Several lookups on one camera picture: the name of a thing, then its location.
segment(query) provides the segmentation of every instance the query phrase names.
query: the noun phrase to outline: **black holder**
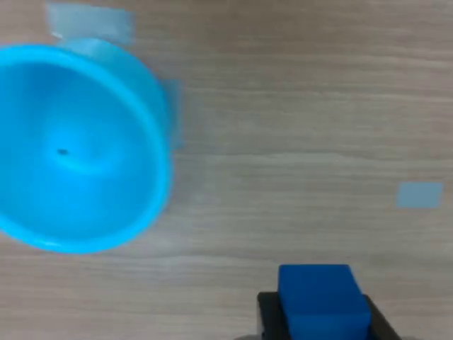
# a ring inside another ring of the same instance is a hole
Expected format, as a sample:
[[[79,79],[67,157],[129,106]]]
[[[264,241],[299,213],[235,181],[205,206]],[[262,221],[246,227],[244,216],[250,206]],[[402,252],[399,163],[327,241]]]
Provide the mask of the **black holder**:
[[[368,295],[364,297],[371,310],[371,325],[366,340],[401,340]],[[291,340],[277,292],[259,293],[258,309],[262,340]]]

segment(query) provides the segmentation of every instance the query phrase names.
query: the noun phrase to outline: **tape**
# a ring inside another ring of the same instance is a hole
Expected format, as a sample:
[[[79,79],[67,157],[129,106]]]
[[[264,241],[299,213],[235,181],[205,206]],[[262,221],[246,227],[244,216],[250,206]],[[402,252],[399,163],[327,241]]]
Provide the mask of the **tape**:
[[[160,82],[168,104],[171,145],[177,149],[183,146],[180,121],[180,82],[175,79],[161,79]]]
[[[443,184],[439,182],[401,182],[396,197],[397,208],[438,208]]]
[[[60,39],[90,37],[121,45],[134,40],[134,15],[123,9],[48,1],[46,12],[51,34]]]

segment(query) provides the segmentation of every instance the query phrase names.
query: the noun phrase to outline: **blue cube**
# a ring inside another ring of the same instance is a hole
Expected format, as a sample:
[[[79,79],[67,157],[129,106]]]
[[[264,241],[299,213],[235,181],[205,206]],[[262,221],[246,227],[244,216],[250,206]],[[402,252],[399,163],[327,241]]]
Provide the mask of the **blue cube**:
[[[365,340],[367,302],[346,265],[282,265],[278,295],[292,340]]]

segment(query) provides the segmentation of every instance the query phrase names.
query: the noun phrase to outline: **blue cup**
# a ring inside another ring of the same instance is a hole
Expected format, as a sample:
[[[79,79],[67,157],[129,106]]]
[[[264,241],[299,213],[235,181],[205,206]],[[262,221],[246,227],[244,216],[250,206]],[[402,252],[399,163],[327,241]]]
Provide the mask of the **blue cup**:
[[[162,88],[135,57],[83,38],[0,50],[0,228],[83,254],[153,222],[171,186]]]

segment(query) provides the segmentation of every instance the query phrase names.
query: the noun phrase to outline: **wood grain surface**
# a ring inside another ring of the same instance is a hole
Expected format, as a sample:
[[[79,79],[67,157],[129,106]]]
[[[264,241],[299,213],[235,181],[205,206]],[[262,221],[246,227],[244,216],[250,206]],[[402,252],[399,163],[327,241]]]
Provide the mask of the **wood grain surface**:
[[[7,340],[234,340],[281,263],[348,263],[401,336],[453,338],[453,2],[92,1],[182,88],[162,218],[102,254],[0,238]],[[43,2],[0,2],[0,43],[49,42]],[[400,181],[441,181],[434,210]]]

